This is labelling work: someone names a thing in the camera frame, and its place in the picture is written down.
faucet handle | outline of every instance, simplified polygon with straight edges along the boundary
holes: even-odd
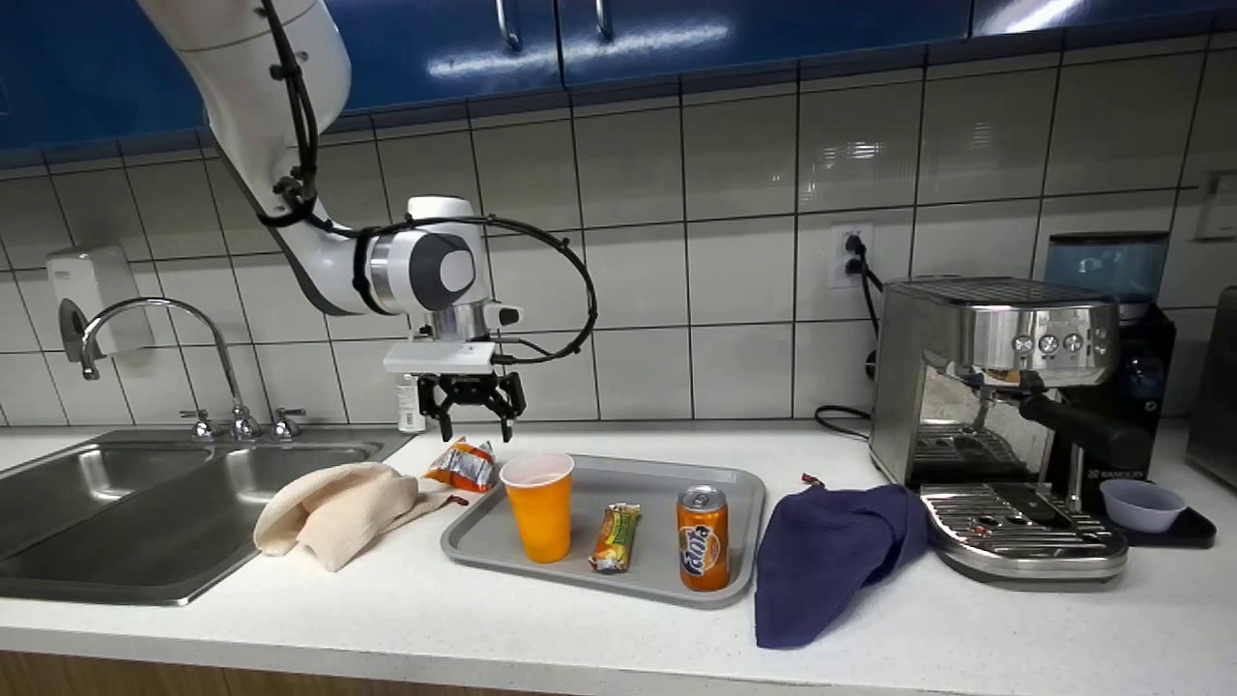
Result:
[[[184,417],[193,417],[193,438],[199,440],[218,440],[218,427],[208,427],[204,411],[184,411]]]
[[[275,411],[275,438],[296,438],[311,420],[306,411]]]

sink basin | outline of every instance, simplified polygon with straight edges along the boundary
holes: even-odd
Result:
[[[24,535],[11,535],[0,556],[0,596],[191,602],[254,553],[252,531],[278,486],[314,467],[383,460],[401,446],[387,433],[306,433],[221,454],[185,438],[119,440],[127,446],[92,440],[0,481],[24,512],[38,506],[38,491],[64,512],[35,516],[38,526],[19,521]]]

espresso machine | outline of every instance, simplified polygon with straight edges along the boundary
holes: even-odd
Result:
[[[949,565],[1012,585],[1122,575],[1124,536],[1083,512],[1088,448],[1145,440],[1115,440],[1070,402],[1107,388],[1115,351],[1118,310],[1100,294],[1021,280],[886,285],[876,463],[922,491]]]

kitchen counter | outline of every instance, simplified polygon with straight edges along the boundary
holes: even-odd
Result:
[[[3,433],[0,463],[83,438]],[[524,428],[513,446],[731,463],[757,472],[771,504],[801,491],[801,472],[881,482],[863,440],[816,427]],[[423,438],[391,463],[423,472],[436,454]],[[526,691],[1237,691],[1237,506],[1180,460],[1185,428],[1167,428],[1154,481],[1220,521],[1214,548],[1133,548],[1096,591],[990,588],[923,556],[792,652],[756,647],[749,596],[687,612],[454,565],[436,536],[459,512],[341,575],[306,553],[260,556],[191,607],[0,600],[0,649]]]

